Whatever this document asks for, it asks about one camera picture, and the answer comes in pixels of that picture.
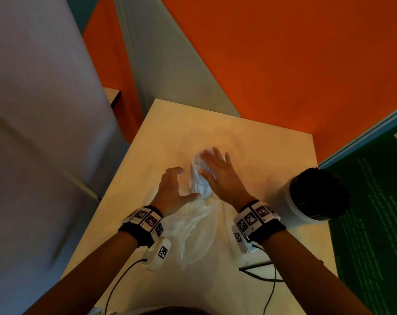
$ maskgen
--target right hand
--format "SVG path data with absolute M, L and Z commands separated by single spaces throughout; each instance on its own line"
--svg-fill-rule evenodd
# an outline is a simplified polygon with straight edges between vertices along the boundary
M 213 171 L 216 179 L 205 169 L 201 169 L 198 173 L 208 181 L 210 188 L 221 200 L 229 203 L 239 212 L 255 198 L 247 192 L 233 169 L 229 154 L 225 154 L 225 161 L 216 147 L 213 147 L 213 152 L 214 154 L 204 150 L 200 158 Z

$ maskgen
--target wristband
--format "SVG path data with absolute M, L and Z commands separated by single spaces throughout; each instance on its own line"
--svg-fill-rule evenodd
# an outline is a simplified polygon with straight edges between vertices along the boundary
M 144 206 L 133 211 L 122 222 L 118 231 L 130 233 L 138 241 L 138 247 L 151 247 L 164 232 L 162 213 L 154 206 Z
M 280 223 L 280 216 L 267 203 L 258 200 L 244 206 L 234 222 L 246 239 L 258 244 L 262 244 L 274 233 L 286 230 Z

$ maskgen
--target forearm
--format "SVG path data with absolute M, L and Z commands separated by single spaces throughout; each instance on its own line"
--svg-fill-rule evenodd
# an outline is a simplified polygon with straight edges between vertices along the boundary
M 24 315 L 87 314 L 137 248 L 126 232 L 107 240 L 54 285 Z
M 289 232 L 275 233 L 263 247 L 307 314 L 372 314 Z

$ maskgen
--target grey panel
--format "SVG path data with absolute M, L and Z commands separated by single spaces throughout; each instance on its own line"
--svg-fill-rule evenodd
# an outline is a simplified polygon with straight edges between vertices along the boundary
M 143 114 L 155 98 L 240 117 L 161 0 L 114 0 Z
M 103 195 L 127 144 L 66 0 L 0 0 L 0 116 Z
M 59 279 L 97 202 L 0 128 L 0 315 Z

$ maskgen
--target left hand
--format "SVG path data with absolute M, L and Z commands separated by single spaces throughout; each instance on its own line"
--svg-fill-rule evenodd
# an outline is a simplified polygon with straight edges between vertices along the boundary
M 166 169 L 166 172 L 162 175 L 158 193 L 150 203 L 150 205 L 158 208 L 164 217 L 175 213 L 186 203 L 201 197 L 199 193 L 180 196 L 178 191 L 178 174 L 183 172 L 184 169 L 181 167 Z

